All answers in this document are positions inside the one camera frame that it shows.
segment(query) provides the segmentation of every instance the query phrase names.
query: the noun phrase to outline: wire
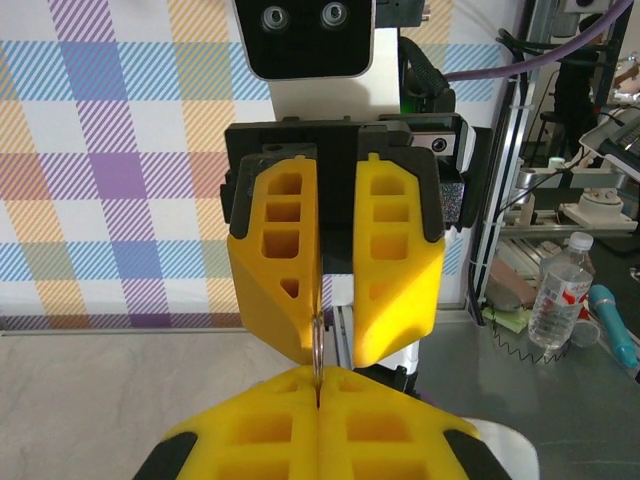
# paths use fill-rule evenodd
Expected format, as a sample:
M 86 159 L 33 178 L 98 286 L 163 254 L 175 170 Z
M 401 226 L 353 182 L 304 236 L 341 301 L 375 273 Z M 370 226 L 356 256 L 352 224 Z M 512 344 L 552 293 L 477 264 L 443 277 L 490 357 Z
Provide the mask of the wire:
M 512 49 L 509 45 L 504 44 L 504 46 L 507 48 L 507 50 L 509 50 L 509 52 L 511 52 L 511 55 L 513 56 L 514 61 L 516 62 L 524 61 L 524 55 L 522 54 L 522 52 L 519 52 L 516 49 Z M 523 72 L 520 74 L 520 95 L 522 97 L 526 97 L 528 90 L 529 90 L 529 76 L 527 75 L 527 72 Z
M 618 125 L 619 127 L 624 127 L 626 125 L 626 123 L 624 123 L 622 120 L 614 117 L 613 115 L 611 115 L 608 112 L 598 112 L 598 115 L 603 115 L 605 117 L 609 117 L 611 120 L 613 120 L 615 122 L 616 125 Z
M 512 200 L 510 203 L 508 203 L 507 205 L 505 205 L 504 207 L 502 207 L 500 210 L 498 210 L 498 215 L 500 215 L 502 212 L 504 212 L 505 210 L 508 210 L 509 208 L 513 207 L 516 203 L 518 203 L 520 200 L 522 200 L 524 197 L 526 197 L 527 195 L 529 195 L 532 191 L 534 191 L 536 188 L 538 188 L 540 185 L 542 185 L 544 182 L 551 180 L 553 177 L 555 177 L 556 175 L 560 175 L 561 173 L 567 173 L 570 172 L 571 170 L 573 170 L 577 165 L 580 164 L 580 162 L 582 161 L 582 159 L 584 159 L 584 157 L 586 157 L 588 154 L 585 153 L 584 151 L 584 146 L 582 147 L 582 156 L 576 160 L 574 163 L 572 163 L 570 166 L 565 167 L 565 168 L 559 168 L 558 170 L 556 170 L 555 172 L 553 172 L 551 175 L 549 175 L 548 177 L 543 178 L 542 180 L 536 182 L 533 184 L 533 186 L 529 187 L 527 190 L 525 190 L 523 193 L 520 194 L 520 196 L 516 197 L 514 200 Z
M 524 48 L 534 48 L 538 50 L 553 50 L 554 48 L 561 47 L 562 43 L 541 43 L 541 42 L 531 42 L 529 40 L 520 40 L 519 38 L 514 37 L 504 28 L 498 30 L 498 35 L 508 40 L 511 44 L 516 47 L 524 47 Z M 596 52 L 605 52 L 607 50 L 611 50 L 612 45 L 585 45 L 581 48 L 581 50 L 593 50 Z
M 493 333 L 494 340 L 498 344 L 498 347 L 504 348 L 507 351 L 507 354 L 509 354 L 509 356 L 517 357 L 518 359 L 520 359 L 521 362 L 526 362 L 527 360 L 529 360 L 533 365 L 536 365 L 540 362 L 543 362 L 545 365 L 548 365 L 551 362 L 557 362 L 561 358 L 565 357 L 567 355 L 567 352 L 569 351 L 569 345 L 570 345 L 569 342 L 565 343 L 561 347 L 561 349 L 554 351 L 553 353 L 543 352 L 535 356 L 533 355 L 533 353 L 523 351 L 517 346 L 513 347 L 509 343 L 509 340 L 508 339 L 505 340 L 503 338 L 503 335 L 500 334 L 500 331 L 498 330 L 498 322 L 496 321 L 495 310 L 493 308 L 491 309 L 491 315 L 493 317 L 491 319 L 491 331 Z
M 399 37 L 398 46 L 402 55 L 402 62 L 406 61 L 412 68 L 415 79 L 426 95 L 427 99 L 436 99 L 449 88 L 449 83 L 420 49 L 420 47 L 410 38 Z
M 510 77 L 519 73 L 528 72 L 543 67 L 548 63 L 566 57 L 604 32 L 618 17 L 620 17 L 633 4 L 634 0 L 618 0 L 600 19 L 575 38 L 572 38 L 561 47 L 554 48 L 539 57 L 525 60 L 505 67 L 488 68 L 485 70 L 467 70 L 462 72 L 447 73 L 445 78 L 450 82 L 462 80 L 486 80 L 492 78 Z
M 532 24 L 533 12 L 536 8 L 537 0 L 525 0 L 523 9 L 522 9 L 522 19 L 519 28 L 519 35 L 526 35 L 526 32 L 529 31 Z M 502 98 L 502 102 L 500 105 L 500 112 L 498 115 L 498 121 L 496 122 L 495 132 L 493 135 L 493 140 L 491 142 L 491 150 L 489 154 L 489 165 L 487 168 L 487 175 L 485 177 L 483 190 L 483 201 L 480 203 L 480 208 L 478 209 L 478 216 L 476 217 L 476 224 L 472 229 L 471 233 L 471 241 L 470 241 L 470 249 L 469 249 L 469 268 L 467 268 L 467 305 L 469 308 L 469 313 L 472 318 L 476 322 L 477 325 L 484 326 L 485 321 L 482 316 L 482 312 L 480 311 L 479 298 L 480 293 L 482 292 L 482 286 L 484 284 L 485 278 L 488 275 L 489 267 L 488 267 L 488 258 L 490 255 L 490 249 L 484 249 L 484 255 L 482 260 L 480 260 L 480 248 L 482 244 L 482 240 L 484 238 L 485 229 L 482 228 L 483 220 L 489 217 L 490 211 L 490 198 L 491 191 L 493 189 L 494 181 L 499 190 L 498 201 L 502 202 L 502 196 L 504 190 L 506 188 L 507 176 L 503 175 L 502 179 L 498 178 L 498 164 L 499 164 L 499 154 L 502 150 L 506 148 L 506 138 L 511 127 L 511 118 L 512 118 L 512 109 L 515 106 L 516 100 L 516 85 L 515 82 L 508 82 L 506 86 L 505 94 Z M 526 104 L 526 95 L 521 95 L 518 92 L 519 96 L 519 106 L 521 108 L 517 108 L 515 114 L 515 122 L 513 124 L 514 131 L 518 131 L 520 128 L 520 124 L 523 118 L 524 106 Z M 508 147 L 509 157 L 511 157 L 515 152 L 515 142 L 511 141 L 510 146 Z M 495 229 L 490 228 L 490 232 L 487 238 L 487 245 L 491 245 L 493 242 L 493 235 L 495 233 Z
M 507 40 L 505 38 L 498 37 L 498 38 L 496 38 L 496 42 L 504 45 L 506 48 L 509 49 L 509 51 L 511 53 L 513 53 L 514 51 L 522 52 L 522 53 L 526 53 L 527 55 L 533 55 L 534 57 L 538 57 L 540 55 L 543 55 L 543 52 L 539 52 L 539 51 L 533 50 L 531 48 L 524 48 L 524 47 L 519 47 L 517 45 L 513 45 L 512 43 L 510 43 L 509 40 Z M 577 59 L 574 59 L 574 58 L 571 58 L 571 57 L 560 58 L 560 59 L 558 59 L 556 61 L 559 62 L 559 63 L 562 63 L 562 64 L 575 65 L 577 67 L 612 67 L 612 66 L 614 66 L 613 63 L 590 62 L 588 60 L 577 60 Z
M 531 132 L 533 131 L 533 126 L 536 123 L 536 120 L 538 120 L 538 114 L 540 113 L 540 110 L 542 109 L 542 104 L 544 103 L 544 99 L 547 97 L 547 93 L 549 93 L 549 88 L 551 87 L 551 80 L 553 80 L 553 76 L 556 73 L 559 73 L 560 69 L 555 70 L 554 72 L 551 73 L 551 76 L 549 77 L 549 81 L 547 82 L 547 86 L 544 89 L 544 93 L 542 94 L 542 100 L 540 100 L 540 103 L 538 104 L 538 108 L 536 109 L 536 113 L 533 116 L 533 122 L 531 123 L 531 128 L 529 129 L 529 133 L 527 134 L 527 139 L 525 140 L 525 145 L 527 143 L 529 143 L 529 140 L 531 140 Z M 535 160 L 535 158 L 531 158 L 529 161 L 531 162 L 530 164 L 533 165 L 533 161 Z

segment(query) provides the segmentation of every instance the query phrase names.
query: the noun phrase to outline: white plastic part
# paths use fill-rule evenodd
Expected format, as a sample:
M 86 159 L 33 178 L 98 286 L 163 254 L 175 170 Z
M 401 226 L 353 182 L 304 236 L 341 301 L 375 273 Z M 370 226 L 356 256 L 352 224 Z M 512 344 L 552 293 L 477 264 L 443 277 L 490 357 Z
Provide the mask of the white plastic part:
M 513 480 L 540 480 L 540 463 L 533 443 L 499 423 L 464 417 L 478 429 L 480 438 Z
M 584 228 L 633 232 L 638 222 L 620 213 L 621 210 L 621 206 L 593 203 L 584 196 L 580 203 L 562 205 L 562 212 Z
M 471 157 L 473 156 L 473 151 L 476 146 L 476 131 L 473 127 L 469 126 L 467 131 L 467 141 L 464 145 L 464 157 L 462 160 L 462 165 L 458 166 L 458 170 L 460 173 L 464 173 L 469 170 L 469 164 L 471 163 Z
M 333 307 L 334 333 L 338 365 L 342 368 L 353 368 L 353 308 L 351 306 Z M 389 370 L 398 367 L 407 369 L 412 375 L 418 369 L 420 341 L 398 350 L 378 363 Z
M 569 238 L 569 246 L 576 250 L 590 250 L 593 245 L 593 237 L 583 232 L 573 232 Z
M 520 208 L 520 216 L 516 218 L 515 224 L 520 227 L 531 226 L 533 213 L 535 212 L 535 206 L 536 206 L 536 196 L 534 194 L 531 194 L 529 195 L 529 200 L 527 200 L 527 203 L 522 205 L 522 207 Z
M 564 158 L 562 157 L 549 157 L 548 168 L 555 168 L 558 170 L 559 168 L 564 167 Z
M 558 6 L 558 13 L 602 13 L 609 9 L 611 0 L 592 0 L 579 2 L 578 0 L 562 0 Z
M 636 120 L 638 116 L 640 116 L 640 111 L 635 108 L 626 108 L 622 110 L 612 110 L 611 115 L 623 123 L 628 123 Z M 611 154 L 602 155 L 598 152 L 602 142 L 615 135 L 619 129 L 620 127 L 616 125 L 613 120 L 607 119 L 593 130 L 585 133 L 580 139 L 580 144 L 590 152 L 603 156 L 605 160 L 608 160 L 611 163 L 611 165 L 622 170 L 636 182 L 640 182 L 640 169 L 634 168 L 632 165 L 629 165 Z

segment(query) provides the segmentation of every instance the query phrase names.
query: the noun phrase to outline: yellow plastic part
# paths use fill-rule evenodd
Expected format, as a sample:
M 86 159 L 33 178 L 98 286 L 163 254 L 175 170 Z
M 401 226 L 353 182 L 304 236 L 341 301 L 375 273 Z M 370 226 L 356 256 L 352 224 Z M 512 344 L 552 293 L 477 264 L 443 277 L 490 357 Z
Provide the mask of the yellow plastic part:
M 316 480 L 316 402 L 299 367 L 178 425 L 198 439 L 176 480 Z
M 443 433 L 475 427 L 338 367 L 320 391 L 321 480 L 468 480 Z
M 298 367 L 171 430 L 198 436 L 177 480 L 467 480 L 443 433 L 469 423 L 338 367 L 319 409 L 312 385 Z
M 311 324 L 320 305 L 315 160 L 282 160 L 255 181 L 248 234 L 227 248 L 247 330 L 300 364 L 311 363 Z
M 424 238 L 418 179 L 377 154 L 358 162 L 353 230 L 353 355 L 366 367 L 433 330 L 445 243 Z

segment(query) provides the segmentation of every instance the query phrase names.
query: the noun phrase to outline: black cable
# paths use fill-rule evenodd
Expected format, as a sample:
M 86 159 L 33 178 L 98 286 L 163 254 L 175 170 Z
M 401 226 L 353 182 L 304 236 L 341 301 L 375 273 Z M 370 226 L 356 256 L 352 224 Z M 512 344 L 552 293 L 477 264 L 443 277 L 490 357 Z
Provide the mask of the black cable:
M 398 37 L 398 48 L 402 59 L 406 60 L 415 74 L 425 98 L 436 99 L 449 88 L 449 82 L 442 72 L 429 61 L 422 49 L 413 40 Z
M 516 63 L 524 62 L 524 55 L 522 54 L 522 52 L 518 52 L 517 50 L 510 48 L 506 44 L 504 44 L 504 46 L 507 48 L 507 50 L 511 52 L 511 55 L 513 56 L 513 59 Z M 520 95 L 526 97 L 528 89 L 529 89 L 529 76 L 527 72 L 523 72 L 520 74 Z
M 527 360 L 529 360 L 533 365 L 536 365 L 540 362 L 544 362 L 545 365 L 548 365 L 551 362 L 557 362 L 561 358 L 565 357 L 567 355 L 567 352 L 569 351 L 570 343 L 567 342 L 561 347 L 561 349 L 556 350 L 553 353 L 544 352 L 534 356 L 532 352 L 523 351 L 517 346 L 514 347 L 509 343 L 508 339 L 503 339 L 503 335 L 501 335 L 500 331 L 498 330 L 498 322 L 496 320 L 496 314 L 493 308 L 491 309 L 491 316 L 491 330 L 493 331 L 494 340 L 500 348 L 504 348 L 507 351 L 507 354 L 509 356 L 518 357 L 521 362 L 526 362 Z
M 537 3 L 537 0 L 525 1 L 524 8 L 522 9 L 522 16 L 521 16 L 522 21 L 519 27 L 520 35 L 526 35 L 527 32 L 529 31 L 529 28 L 531 27 L 531 22 L 532 22 L 533 13 L 536 7 L 536 3 Z M 485 195 L 483 197 L 484 201 L 481 203 L 480 209 L 478 211 L 478 217 L 477 217 L 478 222 L 483 222 L 490 208 L 491 191 L 493 187 L 493 182 L 497 180 L 497 172 L 498 172 L 498 164 L 499 164 L 498 155 L 502 150 L 502 148 L 504 147 L 504 144 L 506 142 L 506 138 L 509 132 L 509 117 L 511 116 L 511 112 L 513 109 L 512 101 L 515 94 L 515 88 L 516 88 L 515 84 L 513 82 L 509 82 L 507 84 L 505 94 L 502 98 L 502 104 L 500 106 L 500 114 L 498 116 L 498 122 L 495 128 L 495 135 L 493 137 L 493 142 L 491 145 L 491 153 L 489 155 L 490 163 L 489 163 L 489 168 L 487 171 L 486 182 L 485 182 Z M 520 95 L 520 107 L 524 107 L 525 103 L 526 103 L 526 95 L 525 96 Z M 524 108 L 518 109 L 518 112 L 515 118 L 514 131 L 517 131 L 517 129 L 520 128 L 523 111 L 524 111 Z M 512 155 L 514 153 L 513 150 L 515 150 L 513 139 L 511 142 L 511 147 L 513 148 L 510 149 L 509 155 Z M 502 184 L 500 187 L 501 192 L 506 188 L 506 182 L 507 182 L 506 175 L 504 175 L 502 178 Z M 482 312 L 480 310 L 478 298 L 480 297 L 480 291 L 482 288 L 482 284 L 484 283 L 484 278 L 487 275 L 486 263 L 487 263 L 487 257 L 489 255 L 489 249 L 486 249 L 484 254 L 484 259 L 482 260 L 479 267 L 480 270 L 478 272 L 478 280 L 479 280 L 478 284 L 476 286 L 474 285 L 475 285 L 476 270 L 478 268 L 478 260 L 479 260 L 478 257 L 480 252 L 480 244 L 482 241 L 483 231 L 484 231 L 484 228 L 482 228 L 482 223 L 475 225 L 475 228 L 473 229 L 473 234 L 471 237 L 471 245 L 470 245 L 470 252 L 469 252 L 470 261 L 469 261 L 469 268 L 467 269 L 467 303 L 469 305 L 469 310 L 474 321 L 476 322 L 476 324 L 481 326 L 484 325 L 485 322 L 482 317 Z M 489 242 L 493 241 L 491 235 L 488 240 Z
M 511 33 L 509 33 L 504 28 L 501 28 L 498 30 L 498 35 L 500 35 L 501 38 L 504 38 L 507 41 L 511 42 L 513 45 L 524 47 L 524 48 L 534 48 L 539 50 L 553 50 L 554 48 L 558 48 L 563 45 L 562 43 L 543 43 L 543 42 L 531 42 L 529 40 L 521 40 L 511 35 Z M 585 45 L 584 47 L 580 48 L 580 50 L 592 50 L 596 52 L 606 52 L 611 49 L 613 49 L 613 45 L 610 45 L 610 44 Z
M 624 123 L 622 120 L 620 120 L 619 118 L 614 117 L 613 115 L 611 115 L 610 113 L 607 112 L 598 112 L 598 115 L 604 115 L 605 117 L 609 117 L 611 120 L 613 120 L 615 122 L 616 125 L 618 125 L 619 127 L 624 127 L 626 125 L 626 123 Z
M 507 47 L 511 52 L 514 50 L 520 51 L 522 53 L 526 53 L 527 55 L 532 55 L 534 57 L 542 55 L 544 52 L 539 52 L 537 50 L 532 50 L 530 48 L 519 47 L 509 43 L 508 40 L 504 38 L 496 38 L 496 41 L 505 47 Z M 558 63 L 567 64 L 567 65 L 575 65 L 577 67 L 610 67 L 613 64 L 607 62 L 589 62 L 588 60 L 576 60 L 570 57 L 564 57 L 557 60 Z
M 553 80 L 553 76 L 556 73 L 559 73 L 560 69 L 555 70 L 554 72 L 551 73 L 551 76 L 549 77 L 549 81 L 547 82 L 547 86 L 544 89 L 544 93 L 542 94 L 542 100 L 540 100 L 540 103 L 538 104 L 538 108 L 536 109 L 536 113 L 533 116 L 533 123 L 531 124 L 531 128 L 529 129 L 529 133 L 527 134 L 527 139 L 525 140 L 524 144 L 528 144 L 529 140 L 531 140 L 531 132 L 533 131 L 533 126 L 536 123 L 536 120 L 538 120 L 538 114 L 540 113 L 540 109 L 542 108 L 542 104 L 544 103 L 544 99 L 547 97 L 547 93 L 549 93 L 549 87 L 551 87 L 551 80 Z M 531 162 L 531 165 L 533 165 L 533 161 L 535 159 L 532 158 L 529 161 Z
M 571 170 L 573 170 L 577 165 L 580 164 L 580 162 L 582 161 L 582 159 L 584 159 L 587 156 L 588 152 L 585 153 L 584 151 L 584 147 L 582 147 L 582 156 L 580 157 L 580 160 L 574 162 L 570 167 L 565 167 L 565 168 L 559 168 L 557 169 L 555 172 L 553 172 L 551 175 L 549 175 L 546 178 L 543 178 L 542 180 L 538 181 L 537 183 L 535 183 L 532 187 L 529 187 L 527 190 L 525 190 L 522 194 L 520 194 L 520 196 L 516 197 L 515 200 L 512 200 L 510 203 L 508 203 L 507 205 L 505 205 L 504 207 L 502 207 L 500 210 L 498 210 L 498 215 L 500 215 L 502 212 L 504 212 L 505 210 L 508 210 L 509 208 L 513 207 L 516 203 L 518 203 L 520 200 L 522 200 L 524 197 L 526 197 L 527 195 L 529 195 L 531 192 L 533 192 L 536 188 L 538 188 L 540 185 L 542 185 L 544 182 L 552 179 L 553 177 L 555 177 L 556 175 L 560 175 L 561 173 L 567 173 L 570 172 Z

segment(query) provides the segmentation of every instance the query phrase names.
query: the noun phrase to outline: plaid backdrop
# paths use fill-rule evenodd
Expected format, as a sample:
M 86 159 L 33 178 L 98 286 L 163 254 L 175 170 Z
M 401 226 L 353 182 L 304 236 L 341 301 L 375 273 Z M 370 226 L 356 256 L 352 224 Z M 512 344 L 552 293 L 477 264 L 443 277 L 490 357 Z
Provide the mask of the plaid backdrop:
M 497 64 L 493 45 L 449 44 L 453 3 L 430 3 L 406 33 L 438 67 Z M 230 0 L 2 0 L 0 323 L 238 326 L 223 132 L 272 118 Z

